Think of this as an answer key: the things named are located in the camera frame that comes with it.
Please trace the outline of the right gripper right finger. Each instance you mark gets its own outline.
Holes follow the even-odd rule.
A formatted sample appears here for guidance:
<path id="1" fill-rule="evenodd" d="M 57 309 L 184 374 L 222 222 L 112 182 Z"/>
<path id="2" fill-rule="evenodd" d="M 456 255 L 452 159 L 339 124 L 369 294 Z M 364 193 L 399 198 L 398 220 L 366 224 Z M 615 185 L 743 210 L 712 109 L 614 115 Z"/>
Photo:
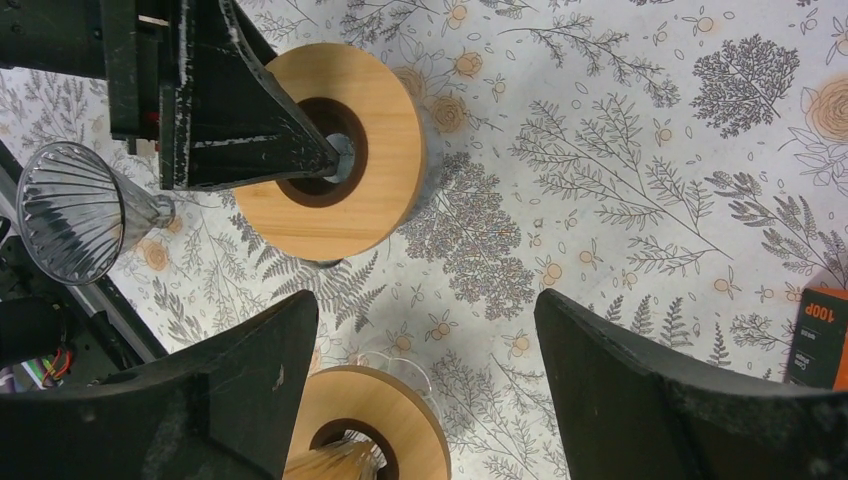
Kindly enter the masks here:
<path id="1" fill-rule="evenodd" d="M 702 362 L 553 290 L 534 319 L 574 479 L 843 479 L 847 396 Z"/>

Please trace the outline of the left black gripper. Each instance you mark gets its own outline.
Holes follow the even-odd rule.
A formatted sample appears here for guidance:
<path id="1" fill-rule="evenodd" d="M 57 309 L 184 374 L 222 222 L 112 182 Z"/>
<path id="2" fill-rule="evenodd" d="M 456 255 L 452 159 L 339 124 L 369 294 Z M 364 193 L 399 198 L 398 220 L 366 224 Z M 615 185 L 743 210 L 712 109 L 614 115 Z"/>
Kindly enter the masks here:
<path id="1" fill-rule="evenodd" d="M 110 133 L 159 145 L 164 190 L 336 173 L 338 152 L 266 66 L 234 1 L 4 1 L 1 65 L 103 80 Z"/>

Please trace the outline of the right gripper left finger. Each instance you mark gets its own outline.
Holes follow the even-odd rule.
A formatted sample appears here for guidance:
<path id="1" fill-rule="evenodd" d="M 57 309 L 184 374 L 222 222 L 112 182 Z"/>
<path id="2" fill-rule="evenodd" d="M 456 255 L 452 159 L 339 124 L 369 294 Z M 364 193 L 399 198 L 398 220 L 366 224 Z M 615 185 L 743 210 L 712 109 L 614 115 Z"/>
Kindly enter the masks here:
<path id="1" fill-rule="evenodd" d="M 100 383 L 1 398 L 5 479 L 279 479 L 319 323 L 298 291 Z"/>

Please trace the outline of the wooden ring holder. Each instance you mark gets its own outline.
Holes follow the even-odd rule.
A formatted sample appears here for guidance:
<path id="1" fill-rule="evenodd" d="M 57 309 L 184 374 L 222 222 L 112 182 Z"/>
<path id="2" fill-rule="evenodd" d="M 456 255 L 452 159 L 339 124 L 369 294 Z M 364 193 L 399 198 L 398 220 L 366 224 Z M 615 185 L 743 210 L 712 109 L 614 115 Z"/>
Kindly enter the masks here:
<path id="1" fill-rule="evenodd" d="M 306 381 L 285 479 L 449 479 L 451 471 L 439 420 L 396 377 L 350 365 Z"/>
<path id="2" fill-rule="evenodd" d="M 323 136 L 353 143 L 342 182 L 268 181 L 238 187 L 248 223 L 272 246 L 311 261 L 367 251 L 411 212 L 426 176 L 427 146 L 416 106 L 380 60 L 345 44 L 294 48 L 267 65 Z"/>

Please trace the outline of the brown paper coffee filter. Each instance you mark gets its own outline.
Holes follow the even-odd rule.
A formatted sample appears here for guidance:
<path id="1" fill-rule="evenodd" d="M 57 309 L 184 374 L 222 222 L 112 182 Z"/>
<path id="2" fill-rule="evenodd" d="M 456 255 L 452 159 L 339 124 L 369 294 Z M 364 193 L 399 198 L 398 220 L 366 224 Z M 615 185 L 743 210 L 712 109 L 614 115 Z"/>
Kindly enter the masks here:
<path id="1" fill-rule="evenodd" d="M 283 473 L 286 480 L 376 479 L 378 462 L 375 443 L 337 441 L 289 458 Z"/>

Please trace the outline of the clear glass dripper cone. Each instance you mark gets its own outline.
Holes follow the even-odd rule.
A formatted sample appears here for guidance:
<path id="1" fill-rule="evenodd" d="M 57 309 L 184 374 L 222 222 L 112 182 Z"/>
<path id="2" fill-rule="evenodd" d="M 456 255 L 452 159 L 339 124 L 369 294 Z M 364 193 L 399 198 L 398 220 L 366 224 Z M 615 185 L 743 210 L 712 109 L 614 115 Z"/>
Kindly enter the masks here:
<path id="1" fill-rule="evenodd" d="M 375 443 L 376 479 L 449 479 L 442 408 L 429 374 L 412 360 L 365 352 L 345 374 L 337 423 L 349 441 Z"/>

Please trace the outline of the orange coffee filter box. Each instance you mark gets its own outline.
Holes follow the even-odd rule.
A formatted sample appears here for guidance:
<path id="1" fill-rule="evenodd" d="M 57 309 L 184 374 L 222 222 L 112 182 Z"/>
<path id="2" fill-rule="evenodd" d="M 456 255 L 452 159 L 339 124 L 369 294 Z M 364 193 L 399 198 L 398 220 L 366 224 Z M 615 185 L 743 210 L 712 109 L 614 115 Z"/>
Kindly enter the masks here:
<path id="1" fill-rule="evenodd" d="M 784 382 L 847 391 L 847 291 L 807 288 L 796 317 Z"/>

